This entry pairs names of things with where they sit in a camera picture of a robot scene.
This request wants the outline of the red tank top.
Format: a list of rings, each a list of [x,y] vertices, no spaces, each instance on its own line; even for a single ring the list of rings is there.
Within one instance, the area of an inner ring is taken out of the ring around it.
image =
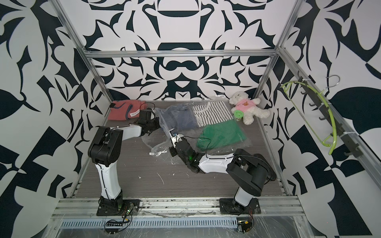
[[[121,100],[113,101],[109,108],[109,121],[127,121],[138,118],[140,112],[147,108],[147,104],[140,100]]]

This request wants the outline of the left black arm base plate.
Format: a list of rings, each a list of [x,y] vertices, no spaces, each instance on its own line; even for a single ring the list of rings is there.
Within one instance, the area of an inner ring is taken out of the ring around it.
[[[124,216],[136,215],[140,208],[140,199],[108,200],[103,197],[99,199],[96,216]]]

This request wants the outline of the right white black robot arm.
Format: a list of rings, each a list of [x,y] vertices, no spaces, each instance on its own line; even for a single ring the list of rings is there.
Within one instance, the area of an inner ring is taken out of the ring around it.
[[[234,198],[219,200],[221,214],[249,214],[250,209],[260,213],[258,197],[262,195],[265,184],[277,180],[274,169],[264,156],[251,155],[244,149],[227,155],[208,155],[196,152],[185,136],[178,135],[171,141],[171,156],[179,156],[192,172],[228,174],[238,184]]]

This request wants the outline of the clear plastic vacuum bag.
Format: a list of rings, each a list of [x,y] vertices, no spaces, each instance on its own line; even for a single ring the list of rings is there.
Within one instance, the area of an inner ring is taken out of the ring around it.
[[[192,107],[195,105],[206,104],[207,102],[214,102],[214,101],[183,102],[180,104],[188,104]],[[227,101],[223,101],[223,102],[226,103],[227,107],[231,111],[231,106],[229,105],[229,103]],[[157,112],[158,109],[167,109],[168,107],[161,106],[159,108],[155,108],[154,109],[155,115],[159,117],[159,113]],[[170,154],[169,148],[172,146],[172,142],[170,140],[169,130],[164,126],[164,124],[161,122],[160,119],[159,119],[159,123],[160,123],[160,128],[152,132],[151,134],[143,136],[142,141],[151,149],[150,155],[154,157],[155,159],[162,160],[167,164],[172,164],[172,165],[180,164],[182,162],[181,159],[178,156],[172,157]],[[241,128],[241,130],[244,132],[240,123],[239,122],[237,123],[239,127]],[[186,140],[196,152],[199,152],[199,153],[206,152],[208,153],[208,155],[230,154],[236,151],[236,149],[239,149],[239,148],[245,149],[252,146],[252,141],[249,139],[248,134],[244,132],[247,137],[247,140],[244,142],[238,142],[236,144],[226,146],[220,149],[211,149],[211,150],[206,149],[205,151],[201,151],[200,149],[197,148],[196,143],[202,133],[203,128],[204,127],[198,126],[196,129],[192,129],[192,130],[186,130],[186,131],[177,130],[177,131],[179,134],[182,134],[183,136],[186,137]]]

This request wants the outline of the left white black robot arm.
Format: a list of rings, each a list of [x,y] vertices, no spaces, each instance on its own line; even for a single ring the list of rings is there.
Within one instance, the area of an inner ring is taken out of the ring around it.
[[[95,164],[100,177],[99,216],[120,214],[125,206],[117,174],[117,160],[121,154],[122,141],[150,134],[159,128],[159,118],[151,108],[141,110],[139,118],[133,124],[98,128],[88,156]]]

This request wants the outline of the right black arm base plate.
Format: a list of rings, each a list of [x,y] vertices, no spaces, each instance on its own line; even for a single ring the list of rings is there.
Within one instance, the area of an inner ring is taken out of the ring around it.
[[[261,214],[261,207],[257,198],[252,198],[248,206],[243,206],[234,198],[220,198],[220,213],[227,215]]]

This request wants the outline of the blue tank top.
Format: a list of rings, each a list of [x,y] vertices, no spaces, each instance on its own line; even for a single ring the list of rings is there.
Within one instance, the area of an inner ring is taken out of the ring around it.
[[[198,127],[192,108],[188,104],[172,105],[167,109],[158,109],[157,112],[161,122],[168,130],[186,131]]]

